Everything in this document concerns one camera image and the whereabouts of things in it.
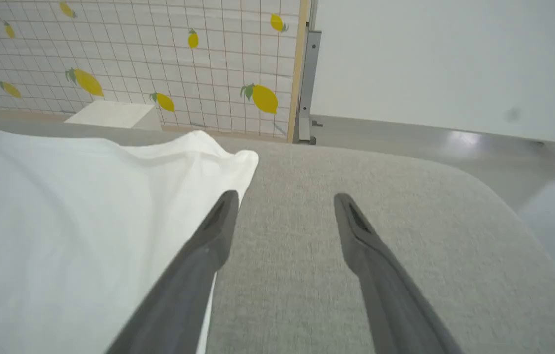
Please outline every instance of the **whiteboard stand leg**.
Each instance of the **whiteboard stand leg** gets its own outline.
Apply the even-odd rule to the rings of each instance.
[[[319,45],[321,42],[320,31],[309,31],[306,38],[306,51],[304,54],[304,65],[302,74],[302,89],[300,90],[300,105],[298,107],[298,141],[300,143],[316,144],[315,137],[310,134],[310,103],[313,98],[313,86],[315,85],[315,72]]]

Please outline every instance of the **yellow lemon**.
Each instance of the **yellow lemon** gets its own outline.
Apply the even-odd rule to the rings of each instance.
[[[196,48],[197,45],[199,45],[199,36],[197,36],[197,33],[194,31],[194,29],[190,29],[188,33],[190,33],[190,36],[188,36],[189,47]]]
[[[275,13],[271,14],[271,27],[278,32],[286,32],[288,30],[286,23],[282,22],[282,18]]]
[[[262,85],[251,84],[240,89],[240,96],[242,96],[243,91],[248,101],[253,97],[253,102],[259,110],[268,114],[277,114],[278,98],[270,89]]]
[[[150,98],[154,102],[158,102],[163,109],[171,112],[175,111],[175,104],[172,103],[172,99],[168,98],[164,94],[155,92],[150,94]]]
[[[15,38],[15,31],[13,30],[13,27],[11,27],[6,21],[4,22],[4,30],[6,30],[8,37]]]
[[[19,93],[19,90],[16,89],[10,83],[5,83],[4,81],[0,81],[0,88],[8,92],[13,97],[22,98],[22,94]]]
[[[70,6],[68,6],[68,4],[66,4],[64,1],[59,2],[59,7],[61,7],[61,11],[63,11],[66,16],[77,18],[77,13],[75,13],[73,9],[70,9]]]
[[[98,80],[88,72],[79,68],[70,68],[70,70],[65,71],[65,77],[68,80],[72,80],[73,83],[79,83],[80,87],[95,96],[105,96],[102,93],[102,87],[100,87]]]

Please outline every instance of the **glossy floor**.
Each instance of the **glossy floor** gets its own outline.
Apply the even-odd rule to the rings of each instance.
[[[555,262],[555,145],[440,128],[318,118],[317,145],[447,164],[487,184],[527,224]]]

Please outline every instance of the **table surface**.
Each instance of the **table surface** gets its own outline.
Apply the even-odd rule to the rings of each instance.
[[[179,134],[0,119],[0,129],[104,137]],[[555,267],[483,183],[442,164],[342,148],[216,138],[260,157],[216,278],[208,353],[373,353],[358,278],[342,257],[343,191],[394,251],[468,354],[555,353]]]

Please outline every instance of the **white cloth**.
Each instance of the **white cloth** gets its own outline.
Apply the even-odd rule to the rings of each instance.
[[[145,147],[0,131],[0,353],[105,352],[219,196],[242,200],[257,162],[201,131]]]

